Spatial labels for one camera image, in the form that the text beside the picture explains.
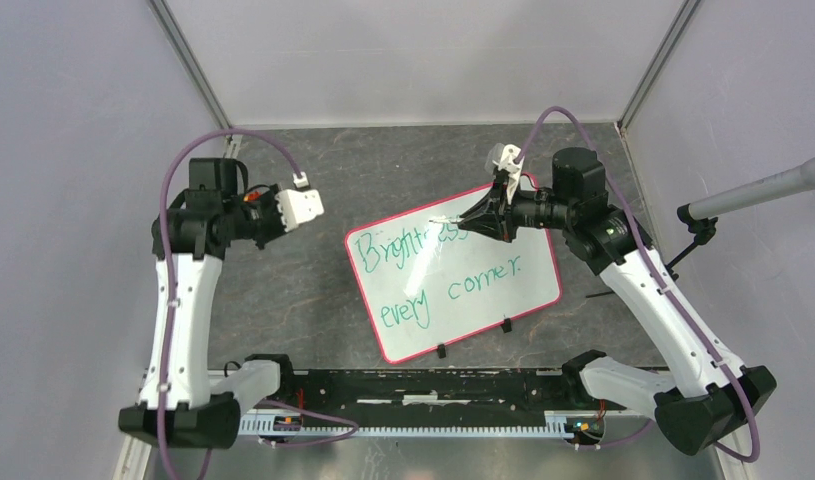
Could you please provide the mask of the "pink framed whiteboard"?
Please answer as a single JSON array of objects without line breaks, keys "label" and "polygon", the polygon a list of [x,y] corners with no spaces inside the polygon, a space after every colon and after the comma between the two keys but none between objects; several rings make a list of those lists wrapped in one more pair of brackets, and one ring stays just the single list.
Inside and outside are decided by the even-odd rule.
[{"label": "pink framed whiteboard", "polygon": [[384,360],[400,364],[558,303],[551,235],[521,229],[511,243],[441,223],[479,186],[351,230],[344,239]]}]

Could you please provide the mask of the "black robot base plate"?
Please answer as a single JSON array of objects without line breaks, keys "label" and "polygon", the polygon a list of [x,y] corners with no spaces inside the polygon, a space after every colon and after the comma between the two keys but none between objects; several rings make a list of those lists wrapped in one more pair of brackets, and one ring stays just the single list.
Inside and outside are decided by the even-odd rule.
[{"label": "black robot base plate", "polygon": [[537,427],[547,411],[584,414],[617,404],[573,392],[558,369],[310,369],[280,381],[271,399],[362,428]]}]

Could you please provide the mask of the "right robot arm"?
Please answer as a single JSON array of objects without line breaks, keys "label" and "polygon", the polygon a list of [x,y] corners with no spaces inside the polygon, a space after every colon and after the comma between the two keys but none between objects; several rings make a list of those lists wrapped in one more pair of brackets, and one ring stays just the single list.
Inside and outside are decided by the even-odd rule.
[{"label": "right robot arm", "polygon": [[746,366],[687,304],[650,238],[608,194],[597,154],[558,151],[551,185],[526,190],[519,153],[512,144],[491,150],[489,190],[457,217],[457,226],[506,243],[521,228],[560,231],[573,255],[633,313],[668,367],[656,374],[591,350],[563,365],[563,400],[574,408],[603,400],[636,411],[686,455],[720,446],[741,427],[755,430],[776,389],[774,376],[764,366]]}]

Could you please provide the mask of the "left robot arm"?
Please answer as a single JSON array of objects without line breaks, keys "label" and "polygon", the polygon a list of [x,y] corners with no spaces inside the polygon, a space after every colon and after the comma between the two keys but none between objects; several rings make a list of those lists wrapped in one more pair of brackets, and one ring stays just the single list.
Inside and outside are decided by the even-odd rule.
[{"label": "left robot arm", "polygon": [[211,383],[207,351],[214,293],[223,260],[234,240],[258,248],[284,235],[278,185],[247,201],[248,171],[235,159],[189,162],[189,186],[167,210],[170,256],[160,223],[153,222],[158,308],[149,371],[139,400],[122,408],[118,428],[152,446],[163,425],[171,448],[228,449],[241,418],[262,399],[289,405],[297,394],[285,354],[252,354],[238,370]]}]

